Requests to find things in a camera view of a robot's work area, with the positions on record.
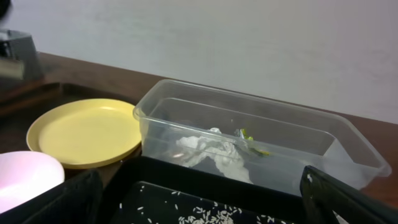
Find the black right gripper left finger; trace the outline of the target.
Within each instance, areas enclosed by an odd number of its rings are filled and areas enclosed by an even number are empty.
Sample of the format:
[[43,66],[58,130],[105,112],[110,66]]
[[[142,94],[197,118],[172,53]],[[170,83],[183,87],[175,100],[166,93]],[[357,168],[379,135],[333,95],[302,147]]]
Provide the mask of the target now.
[[1,214],[1,224],[95,223],[103,183],[97,170],[87,170]]

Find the clear plastic bin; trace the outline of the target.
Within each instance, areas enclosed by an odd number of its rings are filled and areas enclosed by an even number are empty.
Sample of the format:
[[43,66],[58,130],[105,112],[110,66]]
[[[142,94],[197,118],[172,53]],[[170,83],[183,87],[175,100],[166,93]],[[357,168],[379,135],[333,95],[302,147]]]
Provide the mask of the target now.
[[[241,141],[245,129],[256,148],[270,153],[259,157],[238,149],[254,185],[292,195],[300,193],[305,166],[362,189],[392,169],[371,143],[347,119],[323,111],[267,100],[242,93],[174,80],[159,81],[136,105],[142,153],[182,166],[182,137],[206,136]],[[224,177],[211,159],[191,169]]]

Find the white bowl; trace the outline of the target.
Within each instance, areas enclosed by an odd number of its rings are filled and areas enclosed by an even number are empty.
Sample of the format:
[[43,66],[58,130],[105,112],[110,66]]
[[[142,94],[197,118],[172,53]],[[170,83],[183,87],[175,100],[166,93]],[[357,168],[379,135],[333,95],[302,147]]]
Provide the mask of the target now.
[[61,163],[42,152],[1,154],[1,213],[56,187],[65,180]]

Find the white tissue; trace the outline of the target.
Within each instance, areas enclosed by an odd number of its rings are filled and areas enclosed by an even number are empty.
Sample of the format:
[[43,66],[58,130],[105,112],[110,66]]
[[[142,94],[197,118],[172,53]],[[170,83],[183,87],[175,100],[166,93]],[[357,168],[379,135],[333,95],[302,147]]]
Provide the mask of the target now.
[[180,157],[182,166],[194,167],[205,159],[211,159],[225,177],[253,184],[249,171],[244,167],[244,159],[235,146],[235,140],[190,136],[176,140],[176,145],[184,149],[184,155]]

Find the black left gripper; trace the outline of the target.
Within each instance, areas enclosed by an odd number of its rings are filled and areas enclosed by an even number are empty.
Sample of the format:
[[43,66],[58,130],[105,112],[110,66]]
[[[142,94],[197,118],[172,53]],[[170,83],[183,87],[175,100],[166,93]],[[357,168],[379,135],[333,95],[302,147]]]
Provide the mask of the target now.
[[1,29],[1,90],[44,77],[32,36]]

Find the yellow plate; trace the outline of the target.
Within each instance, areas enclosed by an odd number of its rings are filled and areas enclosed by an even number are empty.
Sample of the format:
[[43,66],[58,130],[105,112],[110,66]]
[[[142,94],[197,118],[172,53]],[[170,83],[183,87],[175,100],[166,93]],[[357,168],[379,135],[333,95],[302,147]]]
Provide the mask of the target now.
[[27,131],[26,143],[67,169],[106,166],[141,143],[133,110],[131,103],[107,98],[66,103],[38,117]]

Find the green snack wrapper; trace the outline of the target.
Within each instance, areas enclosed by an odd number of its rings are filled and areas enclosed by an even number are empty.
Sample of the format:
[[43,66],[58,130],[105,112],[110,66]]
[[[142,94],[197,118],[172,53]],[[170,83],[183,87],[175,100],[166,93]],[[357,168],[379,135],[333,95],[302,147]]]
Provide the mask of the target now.
[[235,147],[238,148],[239,150],[244,151],[248,154],[259,156],[259,157],[264,157],[264,156],[270,155],[269,152],[256,148],[253,137],[248,136],[245,129],[236,129],[234,132],[234,135],[237,138],[241,139],[241,141],[239,141],[237,144],[235,144]]

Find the black waste tray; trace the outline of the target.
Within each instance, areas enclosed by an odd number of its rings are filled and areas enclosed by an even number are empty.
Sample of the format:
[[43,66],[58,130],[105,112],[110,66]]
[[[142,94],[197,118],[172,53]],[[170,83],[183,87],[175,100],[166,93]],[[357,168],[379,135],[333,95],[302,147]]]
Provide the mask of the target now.
[[103,193],[97,222],[111,223],[123,198],[139,182],[291,223],[305,223],[306,219],[302,199],[298,196],[141,156],[124,162],[111,179]]

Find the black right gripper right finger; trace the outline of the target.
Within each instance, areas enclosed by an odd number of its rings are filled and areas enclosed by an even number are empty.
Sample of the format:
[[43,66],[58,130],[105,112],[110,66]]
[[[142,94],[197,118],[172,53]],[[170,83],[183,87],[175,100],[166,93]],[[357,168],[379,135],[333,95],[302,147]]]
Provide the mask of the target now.
[[300,192],[307,223],[397,224],[397,209],[313,167],[305,166]]

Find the dark brown serving tray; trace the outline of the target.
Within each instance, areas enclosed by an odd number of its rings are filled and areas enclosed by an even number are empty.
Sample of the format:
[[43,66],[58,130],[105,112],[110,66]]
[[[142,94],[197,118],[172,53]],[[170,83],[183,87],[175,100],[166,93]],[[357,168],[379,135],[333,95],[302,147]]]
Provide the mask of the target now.
[[110,98],[136,104],[128,96],[70,83],[34,87],[1,102],[1,152],[27,151],[26,134],[39,116],[65,103],[91,98]]

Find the spilled rice pile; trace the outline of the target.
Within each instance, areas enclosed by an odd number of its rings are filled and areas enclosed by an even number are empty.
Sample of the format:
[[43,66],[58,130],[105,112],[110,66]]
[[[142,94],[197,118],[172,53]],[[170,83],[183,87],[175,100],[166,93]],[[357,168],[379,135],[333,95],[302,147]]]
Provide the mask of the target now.
[[139,182],[123,198],[116,224],[291,224],[287,220]]

